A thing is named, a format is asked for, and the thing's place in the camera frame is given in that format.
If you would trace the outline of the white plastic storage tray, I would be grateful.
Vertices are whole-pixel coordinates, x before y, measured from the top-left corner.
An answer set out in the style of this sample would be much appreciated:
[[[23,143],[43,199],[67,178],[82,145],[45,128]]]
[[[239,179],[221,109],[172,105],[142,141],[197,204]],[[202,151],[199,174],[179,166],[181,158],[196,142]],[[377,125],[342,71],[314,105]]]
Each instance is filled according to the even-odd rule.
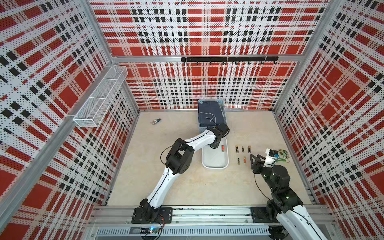
[[[222,152],[221,145],[224,145],[225,151]],[[209,145],[202,148],[202,164],[206,169],[224,170],[229,165],[229,153],[227,139],[221,139],[217,149],[211,149]]]

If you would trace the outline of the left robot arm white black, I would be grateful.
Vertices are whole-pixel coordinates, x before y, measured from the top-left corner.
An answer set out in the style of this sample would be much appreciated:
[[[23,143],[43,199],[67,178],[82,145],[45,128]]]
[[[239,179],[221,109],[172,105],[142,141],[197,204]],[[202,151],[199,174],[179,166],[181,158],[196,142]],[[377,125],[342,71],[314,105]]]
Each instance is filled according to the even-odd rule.
[[[199,135],[183,140],[178,138],[166,156],[165,169],[161,179],[140,206],[134,209],[132,224],[169,224],[172,222],[173,208],[163,207],[168,191],[176,179],[187,171],[196,151],[209,146],[217,149],[220,142],[230,132],[226,124],[208,127]]]

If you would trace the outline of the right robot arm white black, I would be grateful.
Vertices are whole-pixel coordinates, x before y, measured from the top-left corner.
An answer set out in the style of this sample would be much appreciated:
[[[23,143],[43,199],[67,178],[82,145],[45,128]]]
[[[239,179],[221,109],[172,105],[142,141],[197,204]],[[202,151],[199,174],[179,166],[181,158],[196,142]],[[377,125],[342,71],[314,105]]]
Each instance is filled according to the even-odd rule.
[[[290,236],[293,240],[325,240],[327,237],[291,189],[288,170],[281,165],[268,164],[260,155],[251,154],[250,160],[254,175],[260,175],[271,190],[266,205],[268,219],[280,223],[270,227],[271,239],[283,240]]]

